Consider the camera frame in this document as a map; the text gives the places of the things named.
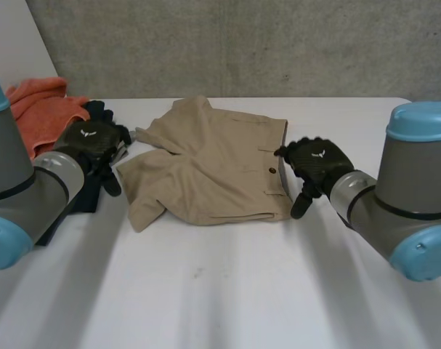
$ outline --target white table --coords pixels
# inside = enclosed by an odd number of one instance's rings
[[[147,127],[172,101],[106,106]],[[390,111],[406,102],[210,101],[288,119],[288,141],[329,137],[373,176]],[[296,196],[291,169],[288,179]],[[166,213],[142,233],[127,207],[103,194],[98,213],[69,217],[46,249],[0,272],[0,348],[441,348],[441,278],[405,280],[325,198],[300,221],[200,228]]]

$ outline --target beige pants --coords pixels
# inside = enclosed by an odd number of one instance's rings
[[[178,100],[137,129],[137,140],[160,149],[117,168],[129,219],[145,229],[165,209],[196,225],[289,218],[279,159],[286,120],[213,109],[205,97]]]

